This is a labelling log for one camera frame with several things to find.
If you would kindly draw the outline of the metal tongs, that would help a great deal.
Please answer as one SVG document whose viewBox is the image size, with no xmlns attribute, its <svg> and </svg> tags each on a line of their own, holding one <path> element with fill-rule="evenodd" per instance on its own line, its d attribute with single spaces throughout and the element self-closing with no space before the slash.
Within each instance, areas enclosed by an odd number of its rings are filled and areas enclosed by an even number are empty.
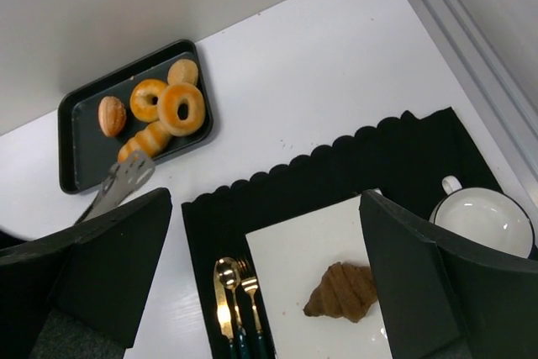
<svg viewBox="0 0 538 359">
<path fill-rule="evenodd" d="M 156 164 L 142 150 L 135 150 L 124 161 L 114 163 L 96 197 L 74 225 L 116 209 L 129 195 L 143 187 L 155 170 Z"/>
</svg>

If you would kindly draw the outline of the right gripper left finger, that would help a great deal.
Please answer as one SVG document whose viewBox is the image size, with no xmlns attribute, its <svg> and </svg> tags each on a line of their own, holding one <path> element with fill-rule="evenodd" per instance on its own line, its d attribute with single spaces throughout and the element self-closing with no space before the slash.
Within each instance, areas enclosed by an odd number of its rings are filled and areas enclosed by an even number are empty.
<svg viewBox="0 0 538 359">
<path fill-rule="evenodd" d="M 121 358 L 135 343 L 171 219 L 160 187 L 32 241 L 1 244 L 3 358 Z"/>
</svg>

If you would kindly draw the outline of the brown chocolate croissant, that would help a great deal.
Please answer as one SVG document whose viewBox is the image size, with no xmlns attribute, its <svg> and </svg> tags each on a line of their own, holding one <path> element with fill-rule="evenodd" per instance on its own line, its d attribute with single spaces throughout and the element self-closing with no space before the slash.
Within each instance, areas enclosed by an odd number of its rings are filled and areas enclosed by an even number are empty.
<svg viewBox="0 0 538 359">
<path fill-rule="evenodd" d="M 371 268 L 338 261 L 327 268 L 303 313 L 307 317 L 344 318 L 358 323 L 376 301 Z"/>
</svg>

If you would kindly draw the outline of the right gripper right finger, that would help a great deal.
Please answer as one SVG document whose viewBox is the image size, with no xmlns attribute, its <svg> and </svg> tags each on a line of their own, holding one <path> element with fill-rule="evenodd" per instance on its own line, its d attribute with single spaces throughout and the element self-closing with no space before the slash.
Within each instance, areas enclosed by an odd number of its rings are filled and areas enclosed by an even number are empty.
<svg viewBox="0 0 538 359">
<path fill-rule="evenodd" d="M 394 358 L 535 358 L 537 263 L 444 230 L 379 193 L 359 206 Z"/>
</svg>

